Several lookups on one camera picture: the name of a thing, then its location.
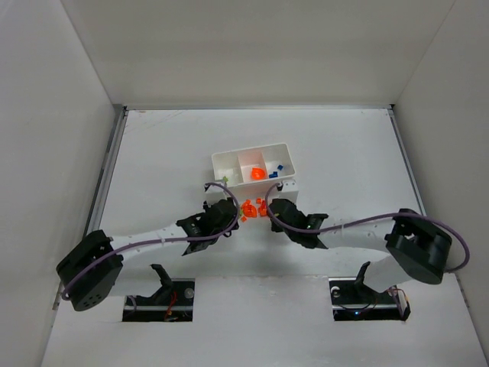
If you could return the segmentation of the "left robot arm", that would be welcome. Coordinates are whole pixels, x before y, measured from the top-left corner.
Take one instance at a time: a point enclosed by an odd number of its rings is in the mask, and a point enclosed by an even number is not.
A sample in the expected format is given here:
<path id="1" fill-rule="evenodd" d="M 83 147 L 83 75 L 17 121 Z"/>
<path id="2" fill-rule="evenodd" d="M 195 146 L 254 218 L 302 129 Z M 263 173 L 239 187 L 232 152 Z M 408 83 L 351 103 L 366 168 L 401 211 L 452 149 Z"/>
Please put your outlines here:
<path id="1" fill-rule="evenodd" d="M 177 220 L 152 232 L 109 236 L 101 229 L 86 235 L 57 265 L 63 285 L 61 299 L 75 311 L 85 311 L 110 295 L 124 266 L 144 262 L 164 281 L 167 277 L 156 255 L 175 245 L 186 245 L 182 255 L 193 255 L 229 237 L 238 229 L 240 208 L 233 198 L 203 206 L 201 213 Z"/>

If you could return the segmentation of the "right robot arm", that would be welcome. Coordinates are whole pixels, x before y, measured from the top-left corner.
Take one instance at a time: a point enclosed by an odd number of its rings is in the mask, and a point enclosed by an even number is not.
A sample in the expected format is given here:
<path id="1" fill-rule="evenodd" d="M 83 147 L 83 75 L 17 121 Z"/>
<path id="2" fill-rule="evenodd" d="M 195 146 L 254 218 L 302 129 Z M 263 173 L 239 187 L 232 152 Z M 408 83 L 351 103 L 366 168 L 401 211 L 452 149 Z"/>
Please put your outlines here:
<path id="1" fill-rule="evenodd" d="M 362 248 L 386 254 L 378 261 L 366 261 L 358 271 L 356 283 L 382 293 L 409 280 L 424 284 L 442 283 L 452 237 L 411 209 L 400 209 L 387 234 L 382 229 L 335 224 L 320 232 L 326 214 L 306 215 L 288 199 L 273 199 L 268 206 L 271 230 L 283 232 L 308 249 Z"/>

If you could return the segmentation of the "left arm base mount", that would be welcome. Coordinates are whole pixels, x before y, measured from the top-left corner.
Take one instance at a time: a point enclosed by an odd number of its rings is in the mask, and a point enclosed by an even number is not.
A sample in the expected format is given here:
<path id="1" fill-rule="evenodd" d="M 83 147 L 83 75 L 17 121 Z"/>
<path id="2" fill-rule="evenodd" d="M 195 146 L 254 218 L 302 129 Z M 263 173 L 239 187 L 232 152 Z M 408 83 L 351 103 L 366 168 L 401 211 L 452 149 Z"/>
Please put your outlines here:
<path id="1" fill-rule="evenodd" d="M 162 265 L 152 264 L 160 286 L 150 296 L 128 295 L 122 313 L 126 323 L 186 323 L 193 321 L 196 282 L 191 278 L 171 278 Z"/>

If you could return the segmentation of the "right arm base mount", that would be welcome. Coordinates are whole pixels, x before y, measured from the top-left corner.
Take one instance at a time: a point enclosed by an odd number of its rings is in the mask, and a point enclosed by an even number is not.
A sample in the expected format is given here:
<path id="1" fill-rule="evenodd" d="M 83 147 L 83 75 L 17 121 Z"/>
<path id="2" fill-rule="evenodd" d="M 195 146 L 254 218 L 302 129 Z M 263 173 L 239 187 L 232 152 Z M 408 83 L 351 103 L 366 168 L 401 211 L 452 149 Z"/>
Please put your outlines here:
<path id="1" fill-rule="evenodd" d="M 334 321 L 398 320 L 406 322 L 411 314 L 404 290 L 397 286 L 382 293 L 364 284 L 365 262 L 355 278 L 330 278 L 329 291 Z"/>

